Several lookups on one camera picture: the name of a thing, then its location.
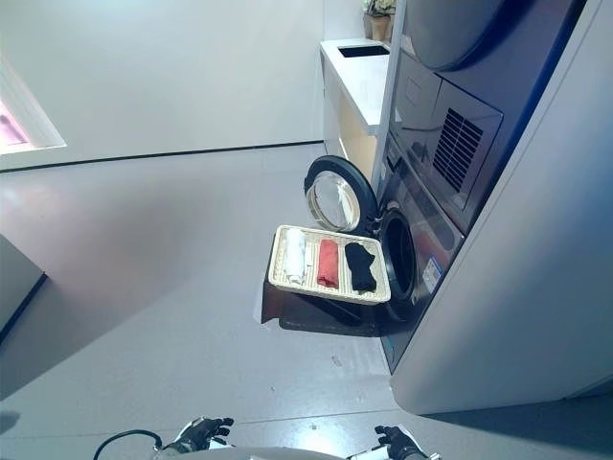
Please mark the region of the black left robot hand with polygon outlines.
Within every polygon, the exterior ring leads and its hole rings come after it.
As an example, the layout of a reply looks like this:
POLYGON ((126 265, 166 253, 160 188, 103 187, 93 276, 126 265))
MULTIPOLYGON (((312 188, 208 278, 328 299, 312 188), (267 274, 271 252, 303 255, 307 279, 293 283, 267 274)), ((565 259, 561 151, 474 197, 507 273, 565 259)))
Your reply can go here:
POLYGON ((199 417, 187 424, 173 443, 182 452, 226 448, 229 446, 226 437, 234 422, 232 418, 199 417))

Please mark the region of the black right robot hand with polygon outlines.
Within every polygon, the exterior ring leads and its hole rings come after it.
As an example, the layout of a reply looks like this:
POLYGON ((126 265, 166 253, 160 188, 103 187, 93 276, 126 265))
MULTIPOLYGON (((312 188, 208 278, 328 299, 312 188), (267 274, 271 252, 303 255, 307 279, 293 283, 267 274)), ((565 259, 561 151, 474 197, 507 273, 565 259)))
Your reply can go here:
POLYGON ((360 452, 352 459, 429 459, 413 435, 400 426, 378 425, 375 427, 378 445, 360 452))

